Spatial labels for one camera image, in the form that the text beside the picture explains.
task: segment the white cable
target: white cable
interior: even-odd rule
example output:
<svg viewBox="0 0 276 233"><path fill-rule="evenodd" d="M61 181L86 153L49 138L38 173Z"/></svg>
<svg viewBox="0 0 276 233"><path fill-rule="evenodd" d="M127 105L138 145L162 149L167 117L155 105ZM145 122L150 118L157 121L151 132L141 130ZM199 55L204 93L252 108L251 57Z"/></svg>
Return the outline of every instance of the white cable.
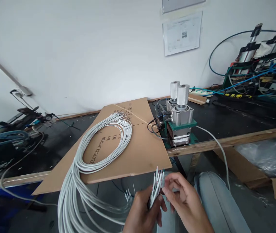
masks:
<svg viewBox="0 0 276 233"><path fill-rule="evenodd" d="M4 187L4 185L3 185L3 178L5 177L6 173L7 173L13 166L17 165L20 161L22 161L24 158L26 158L26 156L28 156L31 152L33 152L33 151L37 148L37 146L42 142L42 140L43 140L43 138L44 138L44 134L43 134L43 133L41 133L41 134L42 134L42 138L41 138L41 140L37 143L37 145L36 145L28 154L26 154L23 158L21 158L19 161L17 161L16 163L14 163L11 167L9 167L9 168L2 174L2 176L1 176L1 178L0 178L0 188L1 188L3 191L5 191L6 193L11 194L12 196L14 196L14 197L16 197L16 198L19 198L19 199L22 199L22 200L25 200L25 201L32 201L32 202L36 202L36 203L41 204L41 205L55 205L55 206L57 206L57 204L43 203L43 202L40 202L40 201L37 201L37 200L34 200L34 199L30 199L30 198L25 198L25 197L18 196L18 195L16 195L16 194L14 194L13 192L7 190L7 189Z"/></svg>
<svg viewBox="0 0 276 233"><path fill-rule="evenodd" d="M152 186L152 192L150 196L149 209L152 208L155 202L155 199L160 194L162 181L163 181L163 178L165 177L164 173L165 173L164 170L159 171L158 168L156 168L156 174L154 174L154 177L153 177L153 186Z"/></svg>
<svg viewBox="0 0 276 233"><path fill-rule="evenodd" d="M225 152L223 150L223 147L221 146L220 142L216 139L215 136L213 136L212 133L210 133L208 130L206 129L203 129L202 127L199 127L199 126L196 126L197 128L200 128L202 130L204 130L205 132L209 133L211 135L211 137L213 137L213 139L216 141L216 143L219 145L221 151L222 151L222 154L223 154L223 158L224 158L224 163L225 163L225 169L226 169L226 181L228 183L228 189L229 191L231 192L231 186L229 185L229 180L228 180L228 163L226 161L226 155L225 155Z"/></svg>
<svg viewBox="0 0 276 233"><path fill-rule="evenodd" d="M77 149L73 163L65 177L63 182L59 200L58 200L58 229L60 233L65 232L91 232L95 231L89 228L83 221L80 211L78 209L78 198L77 194L80 195L84 210L91 220L91 222L102 232L108 233L102 226L99 226L91 215L88 213L87 206L94 210L100 216L116 223L119 225L125 224L125 219L115 218L108 216L106 212L116 214L124 214L129 211L132 204L132 196L129 190L126 190L124 195L127 204L123 207L117 208L108 203L105 203L98 199L98 197L83 183L80 179L80 174L91 174L97 172L110 163L112 163L126 148L131 136L132 136L132 125L129 121L123 120L125 115L123 113L113 113L103 121L94 125L89 131L83 136L79 147ZM100 162L85 163L83 161L83 154L87 148L92 137L103 127L111 126L116 127L121 132L120 143L117 148L105 159Z"/></svg>
<svg viewBox="0 0 276 233"><path fill-rule="evenodd" d="M233 86L233 82L232 82L232 80L231 80L231 76L230 76L230 75L228 75L228 79L229 79L231 85ZM237 91L235 87L233 87L233 89L234 89L237 93L239 93L239 94L245 94L245 93L246 93L246 89L245 89L245 88L244 88L244 91L245 91L244 93L241 93L241 92Z"/></svg>

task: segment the cardboard box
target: cardboard box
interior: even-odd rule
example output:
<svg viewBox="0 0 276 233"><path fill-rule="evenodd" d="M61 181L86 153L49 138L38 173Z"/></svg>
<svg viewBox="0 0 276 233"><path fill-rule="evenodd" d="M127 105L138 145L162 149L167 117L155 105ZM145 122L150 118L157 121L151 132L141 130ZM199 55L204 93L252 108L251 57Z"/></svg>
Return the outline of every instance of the cardboard box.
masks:
<svg viewBox="0 0 276 233"><path fill-rule="evenodd" d="M88 130L115 111L124 112L127 115L125 119L133 125L131 140L123 153L107 167L92 174L81 174L82 181L85 184L97 183L152 172L157 166L159 169L171 168L163 141L147 130L147 123L153 119L147 98L105 106ZM33 195L61 189L83 135L43 180ZM95 161L99 162L111 154L119 142L120 130L116 127L104 127L90 141L83 160L90 163L95 154Z"/></svg>
<svg viewBox="0 0 276 233"><path fill-rule="evenodd" d="M264 172L259 170L256 166L250 163L244 156L242 156L233 147L224 148L226 160L229 169L237 176L237 178L247 185L250 189L263 187L272 183L274 189L274 198L276 199L276 178L268 178ZM214 152L222 159L223 155L220 149Z"/></svg>

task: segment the wall socket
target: wall socket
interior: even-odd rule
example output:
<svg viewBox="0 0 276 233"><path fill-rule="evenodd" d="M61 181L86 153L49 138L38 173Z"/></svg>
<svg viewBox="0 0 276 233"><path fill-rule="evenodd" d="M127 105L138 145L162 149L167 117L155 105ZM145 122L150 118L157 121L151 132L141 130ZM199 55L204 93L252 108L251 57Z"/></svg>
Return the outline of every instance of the wall socket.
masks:
<svg viewBox="0 0 276 233"><path fill-rule="evenodd" d="M30 96L30 95L32 95L32 92L30 90L28 90L27 87L24 87L24 86L16 87L15 90L18 93L20 93L22 96Z"/></svg>

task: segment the cardboard sheet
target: cardboard sheet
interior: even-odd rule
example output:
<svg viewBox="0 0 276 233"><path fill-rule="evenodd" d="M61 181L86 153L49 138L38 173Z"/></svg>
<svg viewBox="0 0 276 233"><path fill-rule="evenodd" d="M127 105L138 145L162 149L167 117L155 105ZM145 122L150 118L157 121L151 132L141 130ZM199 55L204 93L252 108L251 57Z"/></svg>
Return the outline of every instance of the cardboard sheet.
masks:
<svg viewBox="0 0 276 233"><path fill-rule="evenodd" d="M114 111L126 113L126 119L133 125L132 138L124 152L109 166L93 174L81 174L81 179L85 184L144 174L155 171L157 166L159 169L172 167L163 141L147 130L146 122L153 119L147 98L105 106L88 130ZM33 192L33 195L55 192L61 189L83 135L43 180ZM90 163L94 154L97 155L95 162L103 160L118 146L119 142L119 129L104 127L94 135L85 150L84 162Z"/></svg>

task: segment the wooden table edge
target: wooden table edge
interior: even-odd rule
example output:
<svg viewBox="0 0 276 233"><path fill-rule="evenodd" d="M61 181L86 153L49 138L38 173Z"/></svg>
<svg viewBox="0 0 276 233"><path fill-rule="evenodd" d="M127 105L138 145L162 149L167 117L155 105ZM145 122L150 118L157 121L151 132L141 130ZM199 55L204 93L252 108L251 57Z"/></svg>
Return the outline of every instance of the wooden table edge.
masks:
<svg viewBox="0 0 276 233"><path fill-rule="evenodd" d="M276 138L276 128L255 132L255 133L248 133L248 134L223 138L223 139L219 139L218 141L220 142L222 147L225 148L225 147L232 147L239 144L251 143L251 142L262 141L262 140L273 139L273 138ZM199 142L192 145L169 149L167 150L167 153L169 157L173 157L173 156L210 151L218 148L219 148L218 144L214 140L211 140L211 141ZM46 172L38 172L38 173L32 173L32 174L27 174L23 176L6 178L4 179L4 186L11 187L11 186L39 182L44 180L44 178L49 173L50 171L46 171Z"/></svg>

